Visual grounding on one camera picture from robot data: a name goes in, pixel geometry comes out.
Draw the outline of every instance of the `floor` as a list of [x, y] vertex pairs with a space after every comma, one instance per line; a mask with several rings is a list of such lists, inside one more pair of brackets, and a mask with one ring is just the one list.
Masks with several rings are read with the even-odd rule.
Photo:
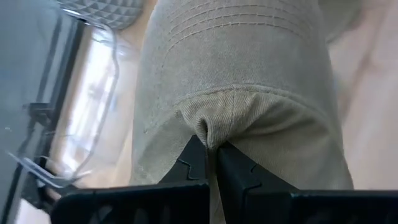
[[[152, 12], [156, 0], [146, 0], [144, 13], [139, 20], [131, 27], [122, 31], [120, 38], [129, 42], [132, 57], [129, 62], [122, 62], [121, 77], [129, 77], [133, 83], [137, 71], [137, 59], [142, 47], [144, 31], [147, 21]], [[396, 162], [398, 158], [398, 118], [395, 112], [398, 109], [398, 101], [394, 101], [398, 96], [398, 27], [395, 21], [398, 20], [398, 0], [364, 0], [362, 10], [357, 19], [351, 24], [350, 28], [339, 38], [330, 44], [331, 61], [338, 81], [338, 101], [345, 140], [345, 153], [352, 173], [354, 184], [357, 189], [398, 189], [398, 178], [394, 172], [398, 168]], [[71, 126], [71, 120], [66, 119], [77, 110], [79, 102], [76, 100], [76, 92], [92, 93], [93, 87], [87, 87], [81, 74], [87, 74], [93, 65], [94, 59], [90, 56], [90, 51], [96, 47], [90, 42], [92, 32], [86, 35], [86, 45], [79, 53], [80, 63], [75, 68], [73, 90], [70, 90], [69, 106], [63, 112], [64, 120], [61, 122], [58, 141], [54, 142], [53, 147], [57, 150], [53, 152], [52, 159], [58, 163], [68, 163], [71, 168], [76, 161], [81, 161], [84, 155], [78, 153], [79, 144], [69, 146], [70, 138], [64, 131]], [[98, 86], [106, 86], [106, 78]], [[118, 111], [132, 111], [134, 100], [131, 95], [134, 92], [128, 88], [118, 85], [120, 99], [128, 99], [125, 105], [128, 108], [118, 108], [122, 104], [116, 103], [114, 107]], [[96, 111], [101, 100], [91, 102], [91, 110]], [[131, 127], [131, 113], [122, 114], [123, 118], [112, 120], [111, 115], [107, 115], [107, 124], [112, 122], [124, 123], [125, 127]], [[92, 138], [92, 130], [81, 128], [82, 139]], [[119, 156], [112, 159], [107, 158], [107, 152], [99, 149], [98, 156], [94, 161], [103, 161], [107, 158], [106, 165], [101, 169], [95, 170], [93, 175], [79, 181], [80, 187], [114, 187], [127, 185], [129, 181], [129, 168], [131, 164], [131, 131], [124, 129], [124, 134], [114, 134], [104, 138], [107, 141], [117, 141]], [[75, 162], [66, 162], [69, 158], [75, 158]], [[91, 165], [95, 169], [98, 163]], [[50, 166], [51, 169], [64, 169], [60, 166]], [[35, 217], [36, 223], [46, 223], [47, 216], [41, 211], [31, 207], [22, 200], [20, 215], [17, 223], [27, 223], [26, 217]]]

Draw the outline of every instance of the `folded fabric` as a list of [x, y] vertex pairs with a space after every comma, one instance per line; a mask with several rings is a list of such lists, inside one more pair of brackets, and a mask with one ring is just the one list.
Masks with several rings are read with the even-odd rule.
[[157, 183], [196, 134], [212, 223], [225, 141], [299, 189], [351, 189], [320, 18], [317, 0], [160, 0], [142, 49], [131, 184]]

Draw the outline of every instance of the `wooden floor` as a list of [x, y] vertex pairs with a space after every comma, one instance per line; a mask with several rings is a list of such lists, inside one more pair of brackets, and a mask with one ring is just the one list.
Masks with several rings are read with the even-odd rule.
[[[133, 26], [120, 33], [132, 44], [138, 55], [155, 3], [156, 0], [146, 0], [143, 15]], [[332, 66], [338, 82], [345, 153], [357, 189], [398, 189], [398, 177], [395, 176], [395, 171], [398, 170], [396, 21], [398, 0], [364, 0], [358, 18], [330, 45]], [[81, 54], [80, 60], [86, 59], [87, 56]], [[74, 72], [82, 73], [83, 67], [81, 65]], [[73, 100], [70, 105], [69, 109], [73, 107]], [[65, 116], [68, 113], [70, 110], [64, 111]], [[132, 116], [126, 116], [126, 123], [130, 125], [131, 122]], [[112, 187], [128, 184], [131, 170], [131, 131], [125, 131], [124, 147], [116, 162], [83, 179], [80, 186]], [[58, 151], [54, 152], [53, 158], [59, 160], [63, 154], [63, 146], [56, 146]], [[46, 223], [47, 219], [41, 211], [22, 201], [17, 223], [28, 223], [26, 217], [34, 217], [29, 218], [29, 223], [32, 220]]]

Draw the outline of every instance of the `transparent plastic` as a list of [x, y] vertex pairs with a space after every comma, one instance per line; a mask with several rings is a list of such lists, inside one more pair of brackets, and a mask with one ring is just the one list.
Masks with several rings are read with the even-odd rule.
[[138, 56], [111, 30], [85, 35], [47, 166], [64, 179], [88, 174], [79, 187], [105, 187], [93, 179], [111, 181], [130, 133]]

